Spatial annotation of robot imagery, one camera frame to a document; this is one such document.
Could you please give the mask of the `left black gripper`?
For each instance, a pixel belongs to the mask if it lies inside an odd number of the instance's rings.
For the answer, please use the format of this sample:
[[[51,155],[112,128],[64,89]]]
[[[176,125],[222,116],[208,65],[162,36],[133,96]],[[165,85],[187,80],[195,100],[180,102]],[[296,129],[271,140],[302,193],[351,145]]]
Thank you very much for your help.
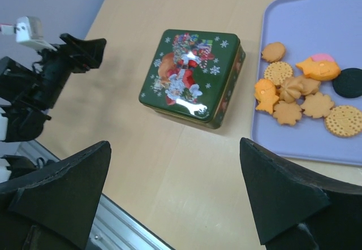
[[[10,57],[1,58],[1,98],[36,110],[54,107],[72,73],[99,69],[107,44],[105,38],[81,40],[69,33],[59,37],[57,51],[40,51],[41,71],[29,70]]]

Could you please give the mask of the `right gripper black right finger with tong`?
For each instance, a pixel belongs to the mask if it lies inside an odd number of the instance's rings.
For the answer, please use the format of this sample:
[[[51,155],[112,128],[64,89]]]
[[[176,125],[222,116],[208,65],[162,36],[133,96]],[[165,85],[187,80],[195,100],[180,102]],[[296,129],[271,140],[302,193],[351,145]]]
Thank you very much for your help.
[[[266,249],[361,249],[361,186],[316,173],[245,137],[240,165]]]

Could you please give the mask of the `gold tin lid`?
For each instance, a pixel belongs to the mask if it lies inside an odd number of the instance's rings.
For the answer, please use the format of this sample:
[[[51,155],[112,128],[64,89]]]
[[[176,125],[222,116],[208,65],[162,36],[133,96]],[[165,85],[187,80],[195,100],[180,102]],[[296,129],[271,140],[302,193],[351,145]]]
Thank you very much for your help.
[[[236,34],[167,29],[139,102],[161,114],[220,128],[244,60]]]

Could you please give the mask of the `green christmas cookie tin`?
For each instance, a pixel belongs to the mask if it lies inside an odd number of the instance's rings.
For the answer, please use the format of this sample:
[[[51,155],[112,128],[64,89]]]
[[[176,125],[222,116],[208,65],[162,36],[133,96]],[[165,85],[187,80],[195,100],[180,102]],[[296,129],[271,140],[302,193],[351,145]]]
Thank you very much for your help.
[[[197,72],[189,68],[174,72],[163,90],[164,101],[151,108],[172,118],[220,128],[245,60],[241,44],[229,50],[225,58],[225,65],[219,60],[211,68]]]

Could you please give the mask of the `right gripper black left finger with tong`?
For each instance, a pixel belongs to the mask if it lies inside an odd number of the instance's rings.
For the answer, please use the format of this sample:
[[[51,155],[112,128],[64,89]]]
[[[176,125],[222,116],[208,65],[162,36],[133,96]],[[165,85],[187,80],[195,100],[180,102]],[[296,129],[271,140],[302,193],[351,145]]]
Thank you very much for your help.
[[[85,249],[110,165],[100,141],[42,167],[1,157],[1,249]]]

